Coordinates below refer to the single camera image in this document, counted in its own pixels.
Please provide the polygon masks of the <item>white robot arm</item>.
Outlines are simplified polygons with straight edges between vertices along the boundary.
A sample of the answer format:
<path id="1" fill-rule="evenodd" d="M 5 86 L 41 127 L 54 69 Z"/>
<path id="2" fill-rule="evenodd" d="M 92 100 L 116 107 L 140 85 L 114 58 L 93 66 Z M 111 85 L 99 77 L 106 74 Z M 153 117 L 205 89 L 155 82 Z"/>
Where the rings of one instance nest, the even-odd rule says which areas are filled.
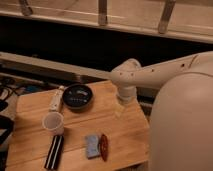
<path id="1" fill-rule="evenodd" d="M 129 59 L 110 72 L 128 103 L 138 87 L 154 88 L 149 171 L 213 171 L 213 51 L 143 67 Z"/>

